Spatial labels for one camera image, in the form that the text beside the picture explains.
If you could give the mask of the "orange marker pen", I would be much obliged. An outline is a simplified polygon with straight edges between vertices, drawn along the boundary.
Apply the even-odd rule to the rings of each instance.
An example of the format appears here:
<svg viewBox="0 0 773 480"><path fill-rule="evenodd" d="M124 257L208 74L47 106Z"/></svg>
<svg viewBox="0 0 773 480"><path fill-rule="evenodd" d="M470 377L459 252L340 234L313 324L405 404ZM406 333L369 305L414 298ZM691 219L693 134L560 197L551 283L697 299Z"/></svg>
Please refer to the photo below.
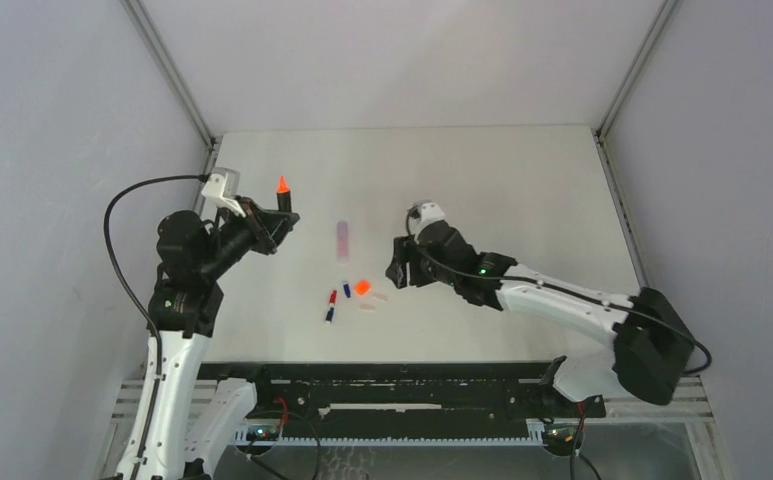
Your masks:
<svg viewBox="0 0 773 480"><path fill-rule="evenodd" d="M278 210L284 213L292 213L291 189L284 176L279 178L279 185L276 190L276 199Z"/></svg>

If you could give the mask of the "orange pen cap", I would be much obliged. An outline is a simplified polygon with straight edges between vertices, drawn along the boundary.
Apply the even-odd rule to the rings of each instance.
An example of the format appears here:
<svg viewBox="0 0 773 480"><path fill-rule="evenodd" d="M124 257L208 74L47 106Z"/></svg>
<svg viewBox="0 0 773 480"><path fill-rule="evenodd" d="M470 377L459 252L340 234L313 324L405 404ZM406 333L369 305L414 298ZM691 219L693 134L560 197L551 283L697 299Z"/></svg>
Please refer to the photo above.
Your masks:
<svg viewBox="0 0 773 480"><path fill-rule="evenodd" d="M365 281L365 280L359 281L354 286L354 291L359 296L367 295L370 290L371 290L371 284L368 281Z"/></svg>

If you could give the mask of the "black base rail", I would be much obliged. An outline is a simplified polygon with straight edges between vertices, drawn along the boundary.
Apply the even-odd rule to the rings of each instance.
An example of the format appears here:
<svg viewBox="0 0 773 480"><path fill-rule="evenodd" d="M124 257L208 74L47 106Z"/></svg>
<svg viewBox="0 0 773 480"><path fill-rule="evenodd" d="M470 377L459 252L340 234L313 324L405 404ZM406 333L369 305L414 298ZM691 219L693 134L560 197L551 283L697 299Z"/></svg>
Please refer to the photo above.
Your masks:
<svg viewBox="0 0 773 480"><path fill-rule="evenodd" d="M419 435L515 433L519 424L603 418L602 398L576 404L547 378L548 362L205 363L201 380L255 384L253 418L288 413L294 433Z"/></svg>

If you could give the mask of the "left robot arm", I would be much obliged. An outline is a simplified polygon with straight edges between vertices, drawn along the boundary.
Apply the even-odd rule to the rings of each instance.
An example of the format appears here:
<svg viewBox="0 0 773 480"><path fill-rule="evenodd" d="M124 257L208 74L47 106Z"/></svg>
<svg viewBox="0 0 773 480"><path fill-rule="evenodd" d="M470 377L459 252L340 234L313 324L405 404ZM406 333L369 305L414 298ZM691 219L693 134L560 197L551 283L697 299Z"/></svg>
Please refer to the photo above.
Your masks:
<svg viewBox="0 0 773 480"><path fill-rule="evenodd" d="M233 202L243 216L227 213L219 228L186 210L157 228L161 262L146 309L147 371L117 479L209 479L245 415L260 417L273 407L269 384L223 380L197 422L189 422L194 384L224 297L219 279L248 252L275 253L300 218L289 192L278 194L275 210L248 197Z"/></svg>

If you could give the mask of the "red blue pen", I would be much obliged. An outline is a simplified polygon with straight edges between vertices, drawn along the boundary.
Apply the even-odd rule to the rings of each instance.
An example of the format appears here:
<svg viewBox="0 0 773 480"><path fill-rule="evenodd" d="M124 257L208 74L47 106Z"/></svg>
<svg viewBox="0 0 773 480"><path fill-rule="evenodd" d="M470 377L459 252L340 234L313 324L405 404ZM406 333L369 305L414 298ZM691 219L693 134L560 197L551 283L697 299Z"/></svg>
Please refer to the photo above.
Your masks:
<svg viewBox="0 0 773 480"><path fill-rule="evenodd" d="M330 293L330 296L329 296L329 300L328 300L327 312L325 314L325 322L326 323L332 323L333 322L337 297L338 297L338 291L337 290L332 290L331 293Z"/></svg>

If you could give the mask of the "left aluminium frame post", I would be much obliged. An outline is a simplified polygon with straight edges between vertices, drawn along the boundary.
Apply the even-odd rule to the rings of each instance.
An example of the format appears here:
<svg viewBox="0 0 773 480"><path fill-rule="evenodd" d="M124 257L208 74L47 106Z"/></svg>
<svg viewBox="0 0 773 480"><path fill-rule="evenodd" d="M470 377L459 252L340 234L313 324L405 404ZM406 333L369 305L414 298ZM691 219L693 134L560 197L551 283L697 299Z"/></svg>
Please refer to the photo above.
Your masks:
<svg viewBox="0 0 773 480"><path fill-rule="evenodd" d="M218 146L218 139L213 135L211 129L208 126L200 108L195 100L187 82L176 64L175 59L170 53L170 49L165 43L165 40L159 29L157 28L150 12L144 1L120 1L128 19L133 24L134 29L138 33L142 40L146 51L150 55L154 64L157 67L162 79L168 86L175 102L180 107L186 120L191 125L192 129L198 136L198 139L203 147L203 160L200 164L198 174L184 174L184 175L171 175L164 177L151 178L147 180L135 183L115 195L109 204L103 218L103 234L104 240L111 262L112 268L116 277L122 286L125 293L130 298L133 305L139 310L141 317L145 321L145 330L148 333L148 339L153 342L157 348L157 352L160 353L162 347L161 336L158 327L153 323L149 316L147 307L138 300L134 290L129 285L120 264L117 261L114 246L112 245L111 238L111 216L117 203L124 199L128 194L133 193L144 187L177 182L177 181L197 181L198 177L206 174L212 166L215 165L216 147Z"/></svg>

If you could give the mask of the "pink marker pen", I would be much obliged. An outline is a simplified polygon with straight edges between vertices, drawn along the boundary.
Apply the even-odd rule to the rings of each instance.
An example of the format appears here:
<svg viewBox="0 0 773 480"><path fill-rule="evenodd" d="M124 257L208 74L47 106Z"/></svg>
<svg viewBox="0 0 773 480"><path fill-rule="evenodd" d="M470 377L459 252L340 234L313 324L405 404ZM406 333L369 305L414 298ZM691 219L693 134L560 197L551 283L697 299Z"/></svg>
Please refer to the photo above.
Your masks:
<svg viewBox="0 0 773 480"><path fill-rule="evenodd" d="M340 232L337 235L337 260L340 264L348 262L350 253L349 247L349 236L346 233Z"/></svg>

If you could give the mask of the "aluminium frame post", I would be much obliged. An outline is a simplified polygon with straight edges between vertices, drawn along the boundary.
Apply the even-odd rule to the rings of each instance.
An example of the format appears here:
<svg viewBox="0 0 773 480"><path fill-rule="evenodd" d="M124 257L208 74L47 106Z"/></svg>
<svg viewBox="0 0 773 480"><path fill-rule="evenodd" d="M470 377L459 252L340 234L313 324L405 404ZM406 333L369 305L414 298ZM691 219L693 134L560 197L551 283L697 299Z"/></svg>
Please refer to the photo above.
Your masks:
<svg viewBox="0 0 773 480"><path fill-rule="evenodd" d="M198 136L198 139L203 147L203 160L200 164L198 174L184 174L184 175L171 175L164 177L151 178L147 180L135 183L115 195L109 204L103 218L103 234L104 240L111 262L112 268L116 277L122 286L125 293L130 298L133 305L139 310L141 317L145 321L145 330L148 333L148 339L153 342L157 348L157 352L160 353L162 347L161 336L158 327L153 323L149 316L147 307L138 300L134 290L129 285L120 264L117 261L114 246L112 245L111 238L111 216L117 203L124 199L128 194L133 193L144 187L177 182L177 181L197 181L198 177L206 174L212 166L215 165L216 147L218 146L218 139L213 135L211 129L208 126L200 108L195 100L187 82L176 64L175 59L170 53L170 49L165 43L165 40L159 29L157 28L150 12L144 1L120 1L128 19L133 24L134 29L138 33L142 40L146 51L150 55L154 64L157 67L162 79L168 86L175 102L180 107L186 120L191 125L192 129Z"/></svg>
<svg viewBox="0 0 773 480"><path fill-rule="evenodd" d="M641 287L649 286L651 279L649 252L643 237L642 208L639 206L643 195L633 178L633 158L637 143L634 134L641 129L631 121L630 105L635 102L642 79L647 75L653 57L682 6L681 1L659 3L609 106L598 126L592 130L633 272Z"/></svg>

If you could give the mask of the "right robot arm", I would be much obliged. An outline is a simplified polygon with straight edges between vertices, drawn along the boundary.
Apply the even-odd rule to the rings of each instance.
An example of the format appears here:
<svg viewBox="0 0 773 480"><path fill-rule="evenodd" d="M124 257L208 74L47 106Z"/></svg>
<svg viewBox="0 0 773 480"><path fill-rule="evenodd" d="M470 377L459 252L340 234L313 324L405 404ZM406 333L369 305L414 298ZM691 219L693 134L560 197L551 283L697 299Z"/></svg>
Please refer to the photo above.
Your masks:
<svg viewBox="0 0 773 480"><path fill-rule="evenodd" d="M541 388L540 402L554 416L579 401L622 390L665 406L698 348L668 298L643 287L633 296L608 294L536 272L516 259L478 252L444 221L423 233L394 238L385 275L398 288L442 283L467 303L497 311L536 315L602 346L588 357L566 353Z"/></svg>

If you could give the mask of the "right aluminium frame post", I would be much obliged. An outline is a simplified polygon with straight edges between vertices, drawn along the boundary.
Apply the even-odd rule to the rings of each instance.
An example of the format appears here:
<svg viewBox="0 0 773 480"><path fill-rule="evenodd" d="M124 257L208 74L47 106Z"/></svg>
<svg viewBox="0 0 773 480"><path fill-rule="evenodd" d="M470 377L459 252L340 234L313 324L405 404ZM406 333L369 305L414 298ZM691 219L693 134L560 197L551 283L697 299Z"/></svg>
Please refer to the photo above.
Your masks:
<svg viewBox="0 0 773 480"><path fill-rule="evenodd" d="M635 102L642 79L647 75L653 57L682 6L681 1L659 3L609 106L598 126L592 130L633 272L641 287L649 286L651 279L649 252L643 237L642 208L639 206L643 195L633 178L633 158L637 143L634 134L641 129L631 121L630 105Z"/></svg>

